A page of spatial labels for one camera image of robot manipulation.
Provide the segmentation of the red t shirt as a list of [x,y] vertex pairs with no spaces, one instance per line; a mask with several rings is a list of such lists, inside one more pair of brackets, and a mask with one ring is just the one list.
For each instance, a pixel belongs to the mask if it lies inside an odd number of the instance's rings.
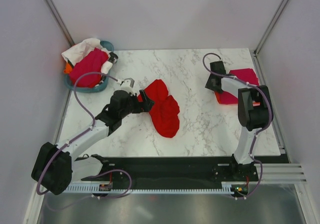
[[161,79],[154,80],[144,91],[154,101],[149,115],[157,133],[162,137],[173,138],[180,128],[180,108],[177,101],[169,94],[166,84]]

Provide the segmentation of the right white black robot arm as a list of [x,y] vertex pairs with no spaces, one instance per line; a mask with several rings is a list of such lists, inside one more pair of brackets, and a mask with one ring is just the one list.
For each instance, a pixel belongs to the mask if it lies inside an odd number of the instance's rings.
[[206,88],[217,93],[230,93],[237,98],[237,116],[241,136],[233,154],[235,165],[229,168],[233,180],[242,180],[247,175],[244,165],[254,160],[254,148],[258,134],[267,129],[274,118],[269,89],[266,85],[254,85],[236,76],[227,74],[222,61],[211,62]]

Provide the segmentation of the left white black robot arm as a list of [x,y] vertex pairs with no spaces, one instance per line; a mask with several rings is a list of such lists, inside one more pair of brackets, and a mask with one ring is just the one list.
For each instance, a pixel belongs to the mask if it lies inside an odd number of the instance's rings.
[[117,90],[110,103],[93,118],[92,123],[82,132],[57,144],[46,142],[42,145],[33,166],[31,177],[37,182],[38,195],[45,194],[44,187],[55,195],[64,192],[70,183],[87,177],[106,180],[110,169],[98,155],[79,160],[80,154],[102,139],[113,134],[130,114],[149,112],[155,104],[144,90],[132,94]]

